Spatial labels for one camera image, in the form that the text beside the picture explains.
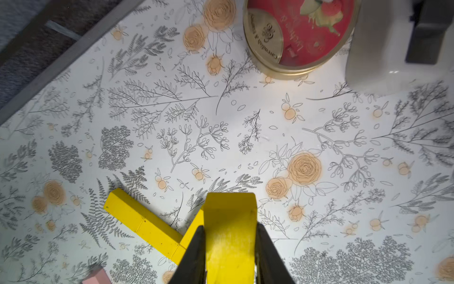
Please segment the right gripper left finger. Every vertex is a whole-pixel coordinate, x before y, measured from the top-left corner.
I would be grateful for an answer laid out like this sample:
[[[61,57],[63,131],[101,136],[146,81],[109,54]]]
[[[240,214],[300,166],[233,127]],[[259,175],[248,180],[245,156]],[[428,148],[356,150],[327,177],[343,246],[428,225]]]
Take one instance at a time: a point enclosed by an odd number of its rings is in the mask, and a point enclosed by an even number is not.
[[[206,236],[204,226],[199,226],[186,253],[169,284],[206,283]]]

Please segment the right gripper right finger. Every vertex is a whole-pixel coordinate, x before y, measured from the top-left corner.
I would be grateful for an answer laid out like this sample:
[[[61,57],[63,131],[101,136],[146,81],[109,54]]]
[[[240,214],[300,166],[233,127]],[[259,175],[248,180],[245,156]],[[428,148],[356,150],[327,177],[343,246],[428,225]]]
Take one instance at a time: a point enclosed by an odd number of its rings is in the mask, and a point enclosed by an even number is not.
[[[294,284],[265,227],[257,224],[255,238],[257,284]]]

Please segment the yellow block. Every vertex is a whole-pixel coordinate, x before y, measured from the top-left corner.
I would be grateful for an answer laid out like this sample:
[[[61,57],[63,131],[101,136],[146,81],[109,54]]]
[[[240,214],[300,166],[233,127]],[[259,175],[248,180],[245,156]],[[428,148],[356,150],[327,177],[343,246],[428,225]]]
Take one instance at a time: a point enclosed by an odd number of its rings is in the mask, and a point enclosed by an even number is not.
[[[204,210],[203,207],[198,211],[194,220],[190,224],[189,228],[187,229],[186,233],[184,234],[182,240],[180,241],[180,246],[187,249],[190,245],[190,242],[193,236],[196,233],[198,227],[204,226]]]
[[[253,193],[209,193],[203,206],[206,282],[252,284],[257,202]]]
[[[144,218],[135,233],[163,256],[173,260],[183,236],[160,218]]]
[[[137,233],[148,212],[145,206],[120,188],[108,195],[104,210],[134,233]]]

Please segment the small yellow cube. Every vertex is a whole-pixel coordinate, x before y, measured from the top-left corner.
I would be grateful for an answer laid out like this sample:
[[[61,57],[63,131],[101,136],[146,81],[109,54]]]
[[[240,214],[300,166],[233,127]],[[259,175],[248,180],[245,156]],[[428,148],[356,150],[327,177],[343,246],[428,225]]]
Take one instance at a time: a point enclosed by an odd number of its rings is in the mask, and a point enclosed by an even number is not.
[[[175,265],[180,265],[184,254],[186,253],[186,248],[184,248],[181,245],[178,245],[175,251],[173,252],[172,256],[170,257],[170,260],[175,264]]]

